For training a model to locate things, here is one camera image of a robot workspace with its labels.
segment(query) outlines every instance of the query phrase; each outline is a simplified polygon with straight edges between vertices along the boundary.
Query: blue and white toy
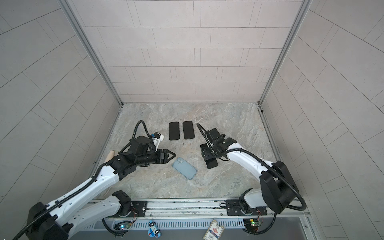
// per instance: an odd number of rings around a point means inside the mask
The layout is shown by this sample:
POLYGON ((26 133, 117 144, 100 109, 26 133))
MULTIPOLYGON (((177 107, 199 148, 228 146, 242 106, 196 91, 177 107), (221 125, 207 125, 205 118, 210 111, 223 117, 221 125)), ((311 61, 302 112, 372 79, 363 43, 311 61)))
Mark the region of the blue and white toy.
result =
POLYGON ((149 221, 148 225, 149 225, 148 235, 149 235, 150 237, 156 237, 156 238, 158 238, 158 237, 161 236, 161 232, 160 232, 160 230, 157 229, 156 224, 155 224, 152 220, 149 221))

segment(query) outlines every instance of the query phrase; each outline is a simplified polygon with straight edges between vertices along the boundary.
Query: stone-patterned surface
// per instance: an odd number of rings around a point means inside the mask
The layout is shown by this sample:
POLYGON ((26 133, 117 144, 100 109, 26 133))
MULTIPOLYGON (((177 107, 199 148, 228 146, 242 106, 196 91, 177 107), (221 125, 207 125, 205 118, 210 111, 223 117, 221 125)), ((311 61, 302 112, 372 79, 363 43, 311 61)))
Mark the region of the stone-patterned surface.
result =
MULTIPOLYGON (((101 193, 98 199, 117 190, 125 191, 131 198, 185 198, 234 197, 248 188, 259 188, 258 180, 235 162, 218 160, 218 167, 207 169, 200 151, 200 144, 205 141, 197 122, 207 130, 217 128, 257 156, 275 161, 254 103, 124 105, 102 159, 110 150, 117 152, 129 142, 139 120, 146 123, 150 133, 159 132, 165 136, 159 148, 167 148, 176 153, 176 157, 185 159, 197 169, 197 174, 187 180, 172 167, 176 158, 168 164, 137 167, 135 172, 101 193), (185 140, 182 122, 189 120, 194 123, 195 138, 185 140), (180 139, 170 141, 168 124, 174 121, 180 123, 180 139)), ((140 125, 136 136, 144 135, 140 125)))

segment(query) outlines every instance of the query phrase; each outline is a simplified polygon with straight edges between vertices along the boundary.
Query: black smartphone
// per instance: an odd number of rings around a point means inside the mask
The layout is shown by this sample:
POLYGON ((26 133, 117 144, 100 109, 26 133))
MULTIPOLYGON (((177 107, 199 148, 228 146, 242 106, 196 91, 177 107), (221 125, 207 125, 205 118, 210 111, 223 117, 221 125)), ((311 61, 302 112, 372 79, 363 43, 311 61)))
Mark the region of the black smartphone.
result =
POLYGON ((179 122, 170 122, 169 123, 169 140, 179 140, 179 139, 180 139, 179 122))
POLYGON ((193 131, 192 121, 183 122, 184 139, 195 138, 195 132, 193 131))

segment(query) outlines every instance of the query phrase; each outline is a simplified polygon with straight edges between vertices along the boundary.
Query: metal corner post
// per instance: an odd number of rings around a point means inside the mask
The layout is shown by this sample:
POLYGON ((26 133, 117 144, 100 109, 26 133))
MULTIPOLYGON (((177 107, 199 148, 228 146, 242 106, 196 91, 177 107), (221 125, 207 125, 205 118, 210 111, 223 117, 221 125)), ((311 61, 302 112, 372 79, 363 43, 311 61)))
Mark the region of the metal corner post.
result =
POLYGON ((268 82, 266 83, 265 89, 264 89, 262 96, 260 98, 260 101, 259 101, 260 106, 262 106, 264 101, 265 101, 266 95, 267 95, 269 89, 271 88, 272 83, 277 76, 277 73, 279 72, 279 69, 283 63, 283 60, 284 60, 285 56, 287 55, 288 50, 291 47, 297 32, 299 31, 300 25, 304 20, 304 17, 305 17, 305 15, 306 15, 309 7, 310 7, 311 2, 312 2, 312 0, 303 0, 301 3, 301 6, 299 8, 299 11, 297 12, 296 18, 293 21, 291 30, 288 33, 288 36, 284 42, 283 48, 281 49, 279 57, 277 58, 275 66, 273 67, 272 73, 268 79, 268 82))
POLYGON ((122 105, 122 101, 118 93, 116 92, 111 80, 109 79, 107 73, 105 72, 104 67, 102 66, 99 58, 97 57, 95 51, 93 50, 89 40, 87 39, 82 27, 80 26, 79 22, 77 21, 71 7, 69 6, 67 0, 57 0, 61 9, 63 10, 65 16, 67 17, 68 21, 70 22, 72 28, 74 29, 76 35, 78 36, 81 44, 84 46, 85 50, 87 51, 89 57, 91 58, 91 61, 95 65, 97 71, 100 73, 100 76, 104 79, 105 83, 107 84, 108 88, 112 91, 113 95, 115 96, 116 100, 118 101, 119 105, 122 105))

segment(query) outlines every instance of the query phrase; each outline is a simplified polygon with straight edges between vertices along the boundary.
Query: gray wall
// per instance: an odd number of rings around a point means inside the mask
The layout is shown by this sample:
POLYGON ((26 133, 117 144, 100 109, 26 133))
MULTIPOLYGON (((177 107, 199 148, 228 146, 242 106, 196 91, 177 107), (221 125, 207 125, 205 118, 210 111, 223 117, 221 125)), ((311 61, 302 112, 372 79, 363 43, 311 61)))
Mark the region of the gray wall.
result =
POLYGON ((0 2, 4 239, 32 205, 88 178, 118 108, 56 0, 0 2))
POLYGON ((314 0, 262 106, 323 239, 384 237, 383 16, 314 0))
POLYGON ((301 1, 68 0, 123 102, 256 102, 301 1))

